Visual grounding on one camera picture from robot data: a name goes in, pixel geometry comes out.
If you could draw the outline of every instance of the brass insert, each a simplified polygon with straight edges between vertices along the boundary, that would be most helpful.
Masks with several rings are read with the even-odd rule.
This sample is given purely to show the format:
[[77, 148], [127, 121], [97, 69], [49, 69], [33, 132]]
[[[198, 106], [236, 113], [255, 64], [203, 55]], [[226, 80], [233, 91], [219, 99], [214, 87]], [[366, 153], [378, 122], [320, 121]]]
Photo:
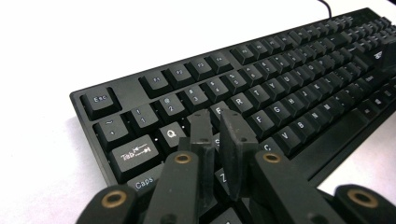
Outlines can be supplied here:
[[350, 189], [347, 193], [347, 196], [354, 203], [357, 203], [361, 206], [368, 208], [376, 208], [378, 207], [378, 200], [371, 193], [368, 193], [361, 189]]
[[115, 208], [126, 201], [126, 193], [121, 190], [110, 191], [102, 199], [102, 206], [105, 208]]
[[280, 162], [280, 157], [275, 153], [265, 153], [262, 157], [264, 158], [265, 161], [271, 163]]
[[175, 156], [175, 162], [184, 164], [184, 163], [189, 163], [191, 161], [191, 156], [181, 153]]

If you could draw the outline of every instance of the space key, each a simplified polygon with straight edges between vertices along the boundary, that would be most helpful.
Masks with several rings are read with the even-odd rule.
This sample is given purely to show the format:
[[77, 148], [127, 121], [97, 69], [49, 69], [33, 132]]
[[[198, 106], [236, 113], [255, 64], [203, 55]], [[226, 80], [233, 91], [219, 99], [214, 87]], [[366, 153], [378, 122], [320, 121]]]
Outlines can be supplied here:
[[357, 109], [348, 112], [291, 161], [306, 179], [311, 179], [366, 126], [367, 122]]

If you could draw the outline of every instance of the keyboard cable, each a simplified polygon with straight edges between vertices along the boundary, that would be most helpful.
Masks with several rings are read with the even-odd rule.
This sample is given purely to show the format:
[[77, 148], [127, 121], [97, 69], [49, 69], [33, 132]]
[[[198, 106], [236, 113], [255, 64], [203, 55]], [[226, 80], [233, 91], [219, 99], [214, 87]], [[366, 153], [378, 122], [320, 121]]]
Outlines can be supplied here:
[[331, 19], [332, 18], [332, 9], [330, 8], [329, 4], [323, 0], [318, 0], [318, 1], [323, 3], [326, 6], [327, 10], [329, 11], [329, 19]]

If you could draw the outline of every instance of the desk surface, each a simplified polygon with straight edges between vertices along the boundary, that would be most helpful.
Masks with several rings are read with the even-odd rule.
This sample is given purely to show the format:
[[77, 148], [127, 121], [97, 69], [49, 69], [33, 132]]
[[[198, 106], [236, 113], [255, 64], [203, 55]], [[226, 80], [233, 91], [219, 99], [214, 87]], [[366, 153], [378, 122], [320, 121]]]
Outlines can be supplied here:
[[[385, 0], [328, 3], [333, 15], [370, 7], [396, 22]], [[327, 17], [315, 0], [3, 1], [0, 223], [73, 223], [106, 186], [71, 91]], [[396, 147], [395, 123], [393, 115], [372, 136], [383, 145], [368, 142], [352, 155], [369, 151], [376, 164], [347, 160], [320, 188], [363, 183], [396, 203], [396, 172], [381, 165], [396, 153], [379, 152]]]

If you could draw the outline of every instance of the black keyboard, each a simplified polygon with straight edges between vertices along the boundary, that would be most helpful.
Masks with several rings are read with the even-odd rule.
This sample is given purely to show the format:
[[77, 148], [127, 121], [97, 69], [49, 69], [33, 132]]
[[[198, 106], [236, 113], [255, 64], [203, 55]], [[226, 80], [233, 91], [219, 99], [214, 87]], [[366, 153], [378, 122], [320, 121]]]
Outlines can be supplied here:
[[[191, 114], [239, 112], [263, 150], [283, 152], [317, 186], [396, 109], [395, 73], [378, 62], [396, 26], [364, 8], [217, 49], [70, 94], [108, 185], [127, 184], [143, 208]], [[200, 221], [249, 222], [232, 203], [219, 155], [216, 200]]]

